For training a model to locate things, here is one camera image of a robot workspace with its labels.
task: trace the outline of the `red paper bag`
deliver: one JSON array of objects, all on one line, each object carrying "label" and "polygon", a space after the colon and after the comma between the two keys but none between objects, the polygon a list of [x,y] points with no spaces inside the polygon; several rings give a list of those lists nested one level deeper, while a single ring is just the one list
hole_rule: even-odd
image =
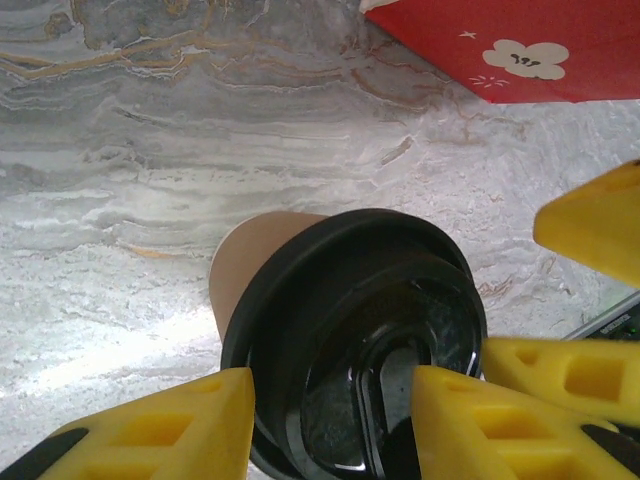
[{"label": "red paper bag", "polygon": [[361,10],[493,103],[640,98],[640,0],[363,0]]}]

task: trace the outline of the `countertop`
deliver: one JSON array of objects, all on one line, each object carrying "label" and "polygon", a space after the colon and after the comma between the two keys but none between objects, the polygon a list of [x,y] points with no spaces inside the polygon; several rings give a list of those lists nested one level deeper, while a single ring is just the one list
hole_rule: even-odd
[{"label": "countertop", "polygon": [[487,104],[352,0],[1,2],[0,467],[215,371],[211,255],[260,212],[419,215],[490,334],[568,334],[630,289],[537,246],[533,217],[639,131],[635,101]]}]

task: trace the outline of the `yellow foam pad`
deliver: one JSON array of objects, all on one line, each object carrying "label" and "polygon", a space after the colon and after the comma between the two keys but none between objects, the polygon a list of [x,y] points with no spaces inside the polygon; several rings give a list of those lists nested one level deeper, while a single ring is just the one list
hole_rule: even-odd
[{"label": "yellow foam pad", "polygon": [[488,338],[485,378],[555,405],[640,427],[640,344]]},{"label": "yellow foam pad", "polygon": [[640,288],[640,160],[622,165],[545,205],[535,241]]},{"label": "yellow foam pad", "polygon": [[40,480],[244,480],[254,414],[249,369],[229,369],[66,425],[89,433]]},{"label": "yellow foam pad", "polygon": [[585,435],[603,420],[439,367],[418,367],[412,421],[424,480],[632,480]]}]

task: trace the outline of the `black plastic lid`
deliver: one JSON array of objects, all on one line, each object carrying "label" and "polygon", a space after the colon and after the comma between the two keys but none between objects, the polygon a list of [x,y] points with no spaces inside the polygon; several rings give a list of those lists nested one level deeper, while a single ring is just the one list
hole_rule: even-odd
[{"label": "black plastic lid", "polygon": [[419,479],[417,365],[479,374],[486,321],[455,243],[416,217],[358,210],[303,231],[258,271],[222,368],[250,366],[251,458],[276,479]]}]

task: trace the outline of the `gray marble countertop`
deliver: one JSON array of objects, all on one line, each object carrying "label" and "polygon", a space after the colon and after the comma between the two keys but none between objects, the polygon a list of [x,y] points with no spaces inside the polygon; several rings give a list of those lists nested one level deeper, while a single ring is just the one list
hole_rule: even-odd
[{"label": "gray marble countertop", "polygon": [[214,371],[211,255],[259,212],[429,219],[491,334],[559,337],[629,293],[531,230],[640,156],[640,103],[489,105],[357,7],[0,1],[0,467]]}]

